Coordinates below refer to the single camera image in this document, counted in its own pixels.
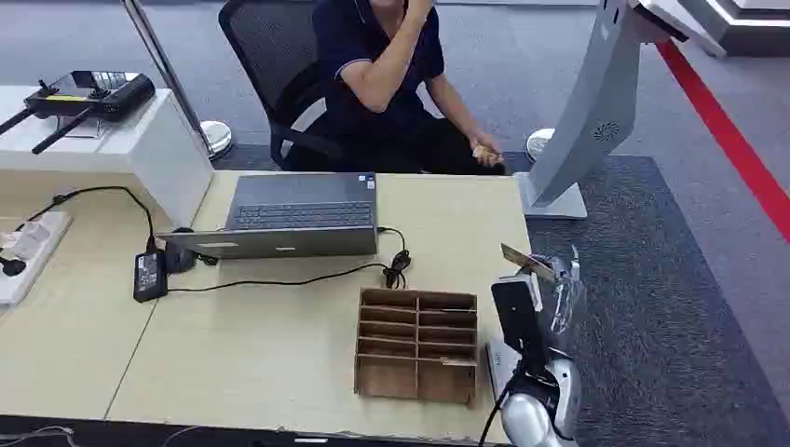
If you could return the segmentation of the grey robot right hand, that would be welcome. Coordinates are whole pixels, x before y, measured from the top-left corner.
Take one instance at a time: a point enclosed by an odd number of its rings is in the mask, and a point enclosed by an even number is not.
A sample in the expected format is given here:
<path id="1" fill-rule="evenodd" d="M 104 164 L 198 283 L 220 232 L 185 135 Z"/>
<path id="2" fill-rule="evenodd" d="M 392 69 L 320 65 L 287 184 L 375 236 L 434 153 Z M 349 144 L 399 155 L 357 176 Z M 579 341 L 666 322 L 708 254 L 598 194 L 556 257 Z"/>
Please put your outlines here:
<path id="1" fill-rule="evenodd" d="M 538 313 L 541 329 L 550 345 L 568 351 L 573 345 L 586 303 L 586 289 L 581 279 L 579 251 L 571 245 L 572 255 L 532 254 L 536 263 L 542 310 Z"/>

